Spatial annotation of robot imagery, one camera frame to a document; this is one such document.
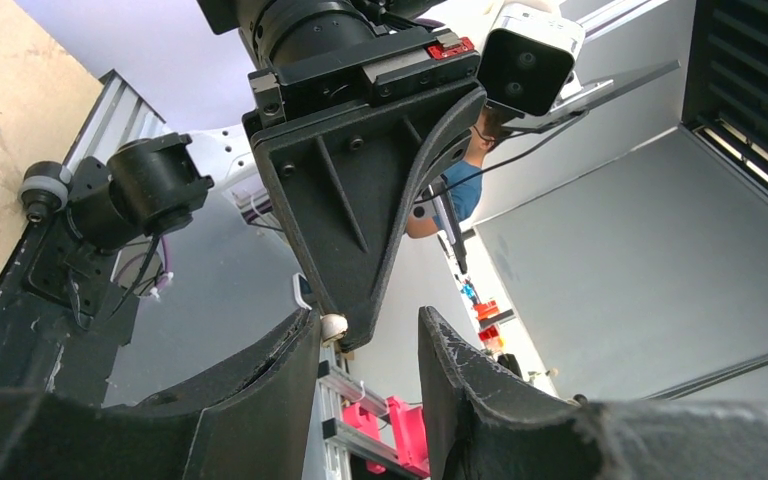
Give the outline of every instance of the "pink plastic part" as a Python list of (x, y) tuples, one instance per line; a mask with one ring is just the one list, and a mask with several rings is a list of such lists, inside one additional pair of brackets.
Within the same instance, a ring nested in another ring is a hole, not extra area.
[(390, 424), (393, 426), (399, 464), (422, 478), (430, 477), (422, 407), (411, 408), (398, 397), (388, 398), (387, 405), (390, 407)]
[[(381, 441), (381, 432), (378, 430), (378, 418), (366, 411), (359, 403), (354, 403), (343, 409), (343, 421), (373, 440)], [(383, 466), (369, 460), (366, 462), (366, 469), (376, 475), (387, 471)]]

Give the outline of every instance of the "wooden board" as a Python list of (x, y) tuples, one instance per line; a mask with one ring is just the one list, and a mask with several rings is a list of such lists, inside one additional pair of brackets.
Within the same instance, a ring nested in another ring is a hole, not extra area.
[(0, 272), (24, 228), (25, 169), (62, 161), (101, 84), (10, 0), (0, 0)]

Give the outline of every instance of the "white camera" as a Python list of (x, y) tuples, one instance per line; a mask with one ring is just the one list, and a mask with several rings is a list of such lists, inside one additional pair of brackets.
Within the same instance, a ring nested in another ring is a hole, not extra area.
[[(528, 3), (541, 3), (525, 0)], [(478, 80), (488, 103), (518, 117), (546, 115), (568, 83), (584, 28), (559, 14), (507, 3), (487, 34)]]

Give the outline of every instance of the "blue shirt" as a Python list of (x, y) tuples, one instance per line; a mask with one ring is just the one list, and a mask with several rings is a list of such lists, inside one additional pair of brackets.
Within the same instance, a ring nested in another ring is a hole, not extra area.
[[(454, 185), (480, 171), (480, 168), (461, 160), (446, 169), (443, 172), (443, 176), (446, 177), (446, 185)], [(449, 190), (449, 195), (452, 196), (452, 204), (455, 206), (455, 215), (458, 217), (458, 222), (466, 220), (472, 215), (475, 207), (478, 206), (478, 201), (481, 200), (481, 176), (471, 178)], [(437, 217), (434, 217), (434, 223), (437, 224), (438, 228), (442, 228)]]

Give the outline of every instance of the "camera lens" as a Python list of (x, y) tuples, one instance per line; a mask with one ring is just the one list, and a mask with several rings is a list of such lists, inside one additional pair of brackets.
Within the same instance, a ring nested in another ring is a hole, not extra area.
[(523, 88), (519, 82), (510, 82), (505, 86), (505, 94), (509, 97), (519, 97), (522, 95)]
[(537, 57), (531, 52), (520, 53), (517, 57), (517, 67), (520, 70), (531, 70), (537, 63)]

